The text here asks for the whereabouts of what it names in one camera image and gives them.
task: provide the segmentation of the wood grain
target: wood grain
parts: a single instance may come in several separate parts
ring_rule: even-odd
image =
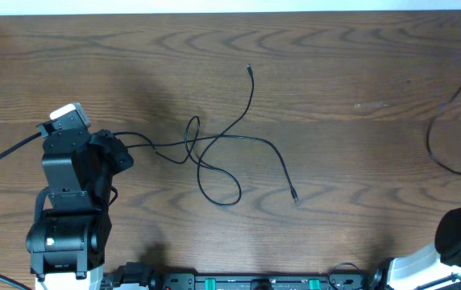
[[[114,178],[107,271],[137,260],[199,272],[372,269],[433,241],[461,206],[461,177],[424,148],[427,121],[461,83],[457,11],[0,17],[0,151],[68,102],[82,103],[92,131],[179,141],[198,115],[202,134],[216,134],[247,104],[247,63],[255,96],[229,133],[276,144],[301,205],[264,144],[222,140],[208,152],[243,186],[228,209],[203,198],[193,164],[132,149],[135,166]],[[433,143],[461,169],[461,97]],[[41,155],[36,141],[0,162],[0,272],[26,284]],[[202,183],[235,198],[224,176],[202,172]]]

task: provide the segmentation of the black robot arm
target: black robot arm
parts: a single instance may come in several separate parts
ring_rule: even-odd
[[[383,262],[372,289],[461,289],[461,208],[446,213],[434,243],[402,258]]]
[[[105,262],[112,178],[134,164],[110,131],[89,133],[89,119],[79,104],[66,107],[38,126],[46,138],[43,168],[49,184],[42,194],[52,209],[42,210],[41,195],[27,250],[31,272],[43,282],[47,274],[66,272],[81,280]]]

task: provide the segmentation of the black cable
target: black cable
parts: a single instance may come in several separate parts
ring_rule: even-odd
[[[7,149],[6,151],[2,152],[0,154],[0,159],[9,155],[10,153],[18,150],[19,148],[21,148],[23,145],[25,145],[26,143],[29,143],[30,141],[32,141],[33,139],[36,139],[40,136],[40,132],[39,133],[35,133],[33,134],[32,136],[30,137],[27,137],[26,139],[24,139],[23,141],[15,144],[14,146],[10,147],[9,149]]]
[[[241,116],[239,116],[239,118],[237,118],[233,123],[231,123],[224,131],[222,131],[222,133],[220,133],[219,135],[214,135],[214,136],[210,136],[210,137],[204,137],[204,138],[198,138],[198,134],[200,132],[200,118],[198,116],[194,116],[192,117],[189,122],[188,122],[188,125],[186,126],[185,128],[185,132],[184,132],[184,141],[181,141],[181,142],[175,142],[175,143],[166,143],[166,144],[154,144],[147,136],[143,135],[143,134],[140,134],[138,132],[130,132],[130,131],[125,131],[125,132],[117,132],[117,133],[114,133],[114,135],[136,135],[136,136],[139,136],[143,139],[145,139],[147,141],[147,144],[138,144],[138,145],[130,145],[130,146],[127,146],[127,148],[133,148],[133,147],[144,147],[144,146],[150,146],[152,147],[153,151],[159,155],[160,157],[162,158],[165,158],[166,160],[170,161],[170,162],[173,162],[175,164],[183,164],[185,163],[188,159],[192,160],[196,165],[197,165],[197,182],[198,182],[198,188],[200,189],[201,193],[203,194],[203,196],[209,201],[211,202],[212,204],[214,205],[217,205],[217,206],[223,206],[223,207],[226,207],[226,206],[232,206],[232,205],[236,205],[240,200],[241,200],[241,196],[242,196],[242,189],[241,189],[241,185],[239,184],[238,180],[236,180],[236,178],[230,174],[228,171],[226,170],[223,170],[221,168],[216,168],[216,167],[213,167],[213,166],[209,166],[207,164],[204,164],[204,162],[202,161],[202,158],[204,156],[204,154],[209,150],[209,148],[220,138],[236,138],[236,139],[248,139],[248,140],[253,140],[253,141],[258,141],[258,142],[262,142],[262,143],[266,143],[267,145],[269,145],[274,151],[275,153],[277,154],[277,156],[279,157],[279,160],[282,164],[282,167],[284,169],[284,174],[286,175],[286,179],[288,180],[288,183],[289,183],[289,188],[290,188],[290,192],[292,194],[292,198],[295,200],[296,203],[299,202],[298,200],[298,196],[297,196],[297,191],[295,190],[295,188],[293,187],[292,185],[292,182],[289,178],[289,174],[288,174],[288,170],[286,169],[286,165],[284,163],[284,160],[282,158],[282,156],[280,155],[279,151],[277,150],[277,148],[269,141],[265,140],[265,139],[260,139],[260,138],[256,138],[256,137],[249,137],[249,136],[242,136],[242,135],[225,135],[225,133],[232,127],[234,126],[237,122],[239,122],[244,116],[245,114],[248,112],[248,109],[250,108],[250,105],[251,105],[251,101],[252,101],[252,96],[254,95],[254,74],[252,72],[252,68],[251,66],[248,64],[247,65],[247,71],[248,71],[248,74],[250,75],[250,78],[251,78],[251,92],[250,92],[250,97],[248,99],[248,104],[247,104],[247,108],[244,110],[244,112],[241,114]],[[196,133],[195,133],[195,138],[194,139],[191,139],[191,140],[188,140],[188,133],[189,133],[189,128],[191,127],[191,123],[193,122],[193,120],[197,120],[197,130],[196,130]],[[206,148],[204,149],[204,151],[201,153],[200,157],[198,157],[198,160],[195,160],[193,158],[193,156],[191,155],[191,152],[193,151],[193,147],[195,145],[195,143],[197,141],[200,141],[200,140],[207,140],[207,139],[212,139],[211,143],[209,145],[206,146]],[[163,154],[161,154],[160,152],[157,151],[157,147],[169,147],[169,146],[176,146],[176,145],[180,145],[180,144],[184,144],[185,145],[185,150],[187,152],[187,155],[186,157],[181,160],[181,161],[177,161],[177,160],[174,160],[174,159],[171,159]],[[213,199],[211,199],[207,193],[204,191],[204,188],[201,186],[201,179],[200,179],[200,168],[205,168],[205,169],[209,169],[209,170],[213,170],[213,171],[216,171],[216,172],[221,172],[227,176],[229,176],[235,183],[236,185],[238,186],[238,197],[236,198],[235,201],[233,202],[230,202],[230,203],[220,203],[220,202],[217,202],[217,201],[214,201]]]
[[[12,280],[11,278],[5,277],[4,275],[1,275],[1,274],[0,274],[0,281],[3,283],[9,284],[10,286],[17,288],[17,289],[31,290],[31,288],[29,288],[28,286],[25,286],[21,284],[20,282]]]
[[[116,198],[118,198],[118,190],[114,186],[111,186],[110,190],[114,193],[114,197],[112,197],[112,199],[110,200],[109,206],[116,201]]]
[[[435,286],[438,286],[440,284],[444,284],[446,282],[452,282],[453,284],[461,284],[461,275],[458,275],[458,274],[450,274],[449,276],[447,277],[444,277],[444,278],[441,278],[441,279],[438,279],[438,280],[435,280],[435,281],[431,281],[427,284],[424,284],[422,286],[418,286],[415,288],[415,290],[424,290],[424,289],[427,289],[427,288],[436,288]]]
[[[441,168],[444,168],[446,169],[448,172],[451,172],[451,173],[454,173],[454,174],[457,174],[459,176],[461,176],[461,172],[460,171],[457,171],[457,170],[454,170],[453,168],[450,168],[448,167],[447,165],[445,165],[444,163],[442,163],[441,161],[438,160],[438,158],[436,157],[436,155],[433,153],[433,150],[431,149],[431,145],[430,145],[430,136],[431,136],[431,128],[433,127],[435,121],[437,120],[437,118],[442,115],[444,109],[446,108],[447,105],[451,104],[452,102],[454,102],[456,100],[456,98],[461,94],[461,85],[460,87],[456,90],[456,92],[453,94],[453,96],[449,99],[449,101],[447,103],[444,103],[440,106],[440,108],[438,109],[438,112],[437,114],[431,118],[430,120],[430,123],[427,127],[427,130],[426,130],[426,150],[427,150],[427,154],[429,155],[429,157],[431,158],[431,160],[433,160],[433,162],[435,162],[438,166],[440,166]]]
[[[49,186],[43,188],[43,190],[41,190],[39,194],[37,194],[34,208],[34,223],[37,223],[40,220],[40,216],[43,213],[44,203],[46,202],[46,197],[48,196],[48,193],[50,193]]]

